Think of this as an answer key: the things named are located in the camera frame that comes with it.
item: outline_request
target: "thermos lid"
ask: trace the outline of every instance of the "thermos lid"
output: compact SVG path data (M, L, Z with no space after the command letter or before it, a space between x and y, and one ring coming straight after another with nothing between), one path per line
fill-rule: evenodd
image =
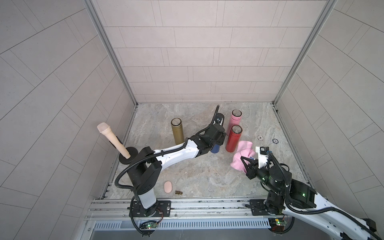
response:
M240 110L235 109L232 111L232 115L234 115L235 117L241 117L242 113Z
M172 121L170 123L172 124L172 126L177 127L181 124L181 119L180 118L174 118L174 119L172 119Z
M233 125L233 126L232 126L232 132L234 132L234 133L239 134L239 133L241 133L242 131L243 131L243 129L242 129L239 125Z

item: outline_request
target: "beige cylindrical object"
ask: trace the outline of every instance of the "beige cylindrical object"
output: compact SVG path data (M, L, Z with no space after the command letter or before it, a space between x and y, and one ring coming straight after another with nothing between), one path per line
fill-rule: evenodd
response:
M170 122L172 126L173 137L175 138L176 145L184 143L184 132L183 132L183 123L180 118L174 118Z
M106 136L108 140L116 147L117 150L123 155L126 159L130 158L131 155L129 154L128 150L122 145L116 135L112 132L111 127L106 124L105 122L100 123L97 125L97 129L99 132Z

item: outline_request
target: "black mounting plate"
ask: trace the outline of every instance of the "black mounting plate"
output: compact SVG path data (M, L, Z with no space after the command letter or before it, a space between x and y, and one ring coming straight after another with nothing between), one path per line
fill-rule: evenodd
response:
M157 207L163 210L164 217L170 216L170 201L158 201ZM139 204L139 202L134 201L132 206L133 217L146 217L143 214L144 212L145 210ZM161 217L161 214L159 213L159 211L155 211L155 213L149 217Z
M251 208L252 216L262 216L262 215L268 214L267 211L262 210L262 209L258 209L259 206L265 206L264 201L265 201L265 199L251 199L251 200L249 200L249 205L255 207L255 208Z

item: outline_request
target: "pink thermos bottle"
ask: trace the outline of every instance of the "pink thermos bottle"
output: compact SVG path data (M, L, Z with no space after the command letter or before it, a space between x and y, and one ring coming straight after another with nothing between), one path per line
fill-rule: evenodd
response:
M231 119L229 119L229 124L228 124L228 128L227 128L227 136L229 136L229 133L231 132L233 125L239 125L241 115L242 115L242 113L240 110L235 109L232 111Z

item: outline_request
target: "black cable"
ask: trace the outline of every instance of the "black cable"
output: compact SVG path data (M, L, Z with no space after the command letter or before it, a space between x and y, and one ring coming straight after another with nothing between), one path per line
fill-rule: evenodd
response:
M367 228L366 226L364 226L361 222L357 221L354 217L352 217L351 215L349 215L348 213L340 210L340 209L337 209L335 207L326 207L326 208L323 208L323 209L319 209L319 210L314 210L314 211L300 211L300 210L296 210L294 209L291 205L290 205L290 200L291 200L291 196L290 196L290 182L288 180L288 177L287 175L285 174L285 171L283 171L283 167L280 165L280 163L277 161L277 159L275 158L275 156L272 154L271 151L268 151L268 155L270 156L272 162L274 165L277 165L278 168L280 169L283 177L284 177L284 182L285 182L285 204L287 205L288 209L291 210L292 212L294 213L297 213L297 214L303 214L303 215L314 215L314 214L321 214L321 213L324 213L324 212L328 212L328 211L334 211L334 212L338 212L340 213L341 215L343 216L346 216L347 218L349 218L352 222L356 223L359 227L361 227L364 231L366 231L367 233L371 234L374 238L376 238L377 240L382 240L379 236L377 236L373 231L371 231L369 228Z
M261 186L264 188L264 190L266 190L266 191L268 191L269 192L269 190L268 189L266 189L265 187L264 187L264 185L263 185L263 183L260 181L260 184L261 184Z
M218 112L218 108L219 108L219 107L220 107L220 105L217 105L217 106L216 106L216 110L215 110L214 116L212 117L211 123L208 125L208 127L203 128L202 130L200 130L199 132L197 132L196 135L199 135L199 134L202 133L203 131L207 130L207 129L209 128L209 126L211 126L211 125L214 123L215 118L216 118L216 114L217 114L217 112Z
M124 188L124 189L130 189L131 191L134 191L134 188L130 185L122 185L119 183L121 177L126 173L128 172L131 168L133 168L134 166L142 163L142 162L146 162L152 158L155 158L155 157L159 157L159 156L162 156L162 155L165 155L165 154L169 154L169 153L173 153L173 152L177 152L177 151L180 151L181 149L185 148L187 146L187 143L188 143L188 138L186 137L185 138L185 142L182 146L178 147L178 148L175 148L175 149L171 149L171 150L167 150L167 151L164 151L164 152L158 152L158 153L155 153L155 154L152 154L152 155L149 155L149 156L146 156L144 157L143 159L141 159L140 161L137 161L135 162L134 164L130 164L128 167L126 167L123 171L121 171L119 173L119 175L116 177L115 179L115 186L118 187L118 188Z
M131 204L129 206L129 211L130 211L130 214L131 214L131 221L132 221L132 224L133 226L135 227L135 229L142 235L142 236L149 236L151 235L153 231L146 231L146 232L143 232L137 225L136 225L136 222L135 220L133 219L133 212L132 212L132 208L133 208L133 200L135 200L135 196L132 197L132 200L131 200Z

